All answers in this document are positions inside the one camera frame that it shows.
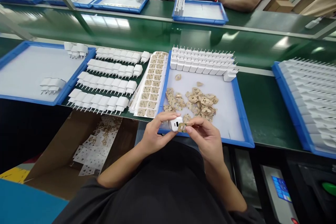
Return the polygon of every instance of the workbench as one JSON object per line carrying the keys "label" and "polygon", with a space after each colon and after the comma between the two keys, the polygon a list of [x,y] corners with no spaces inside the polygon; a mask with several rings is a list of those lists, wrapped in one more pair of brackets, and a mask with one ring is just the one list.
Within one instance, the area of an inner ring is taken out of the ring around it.
{"label": "workbench", "polygon": [[[336,47],[332,41],[304,37],[316,33],[332,20],[324,19],[314,29],[306,30],[304,25],[313,17],[227,10],[229,25],[238,26],[237,29],[228,29],[226,26],[174,22],[171,19],[173,5],[173,2],[150,0],[141,15],[71,12],[43,6],[3,6],[4,13],[11,20],[38,38],[149,52],[169,51],[173,45],[235,51],[236,62],[242,67],[237,75],[238,83],[255,144],[302,151],[270,69],[274,61],[294,57],[334,61]],[[248,31],[250,28],[273,29],[288,35],[254,33]],[[11,33],[4,27],[0,27],[0,32]],[[291,37],[290,33],[301,33],[303,37]],[[21,42],[9,38],[0,41],[1,56]],[[128,112],[122,116],[140,119]]]}

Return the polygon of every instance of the blue screen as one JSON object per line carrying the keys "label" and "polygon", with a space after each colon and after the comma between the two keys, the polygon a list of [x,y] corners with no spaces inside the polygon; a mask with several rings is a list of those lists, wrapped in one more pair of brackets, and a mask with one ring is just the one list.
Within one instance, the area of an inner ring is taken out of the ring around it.
{"label": "blue screen", "polygon": [[276,193],[280,199],[286,200],[288,202],[292,202],[285,181],[282,178],[272,176],[273,183],[276,189]]}

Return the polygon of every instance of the blue floor mat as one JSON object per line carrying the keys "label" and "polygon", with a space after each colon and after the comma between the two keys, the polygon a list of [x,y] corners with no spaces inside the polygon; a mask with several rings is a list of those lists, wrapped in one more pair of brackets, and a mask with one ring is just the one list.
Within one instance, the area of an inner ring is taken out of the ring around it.
{"label": "blue floor mat", "polygon": [[0,223],[52,223],[68,201],[0,179]]}

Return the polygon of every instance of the white power adapter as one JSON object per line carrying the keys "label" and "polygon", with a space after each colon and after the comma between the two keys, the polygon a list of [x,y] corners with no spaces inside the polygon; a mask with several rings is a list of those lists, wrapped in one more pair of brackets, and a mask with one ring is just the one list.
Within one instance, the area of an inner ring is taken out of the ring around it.
{"label": "white power adapter", "polygon": [[176,132],[176,131],[178,131],[179,124],[183,123],[183,118],[182,117],[176,117],[176,119],[174,119],[174,120],[169,120],[168,123],[169,123],[170,130]]}

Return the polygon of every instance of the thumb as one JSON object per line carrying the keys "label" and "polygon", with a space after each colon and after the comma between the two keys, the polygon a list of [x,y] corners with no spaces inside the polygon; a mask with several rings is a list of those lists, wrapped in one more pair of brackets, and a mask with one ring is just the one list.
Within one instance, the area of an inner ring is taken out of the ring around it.
{"label": "thumb", "polygon": [[198,147],[203,145],[204,138],[191,126],[187,126],[185,129],[189,136],[195,141]]}
{"label": "thumb", "polygon": [[166,145],[170,140],[172,140],[174,138],[174,136],[177,135],[177,131],[174,132],[174,131],[170,131],[168,132],[167,134],[165,134],[161,139],[160,141],[162,142],[162,144]]}

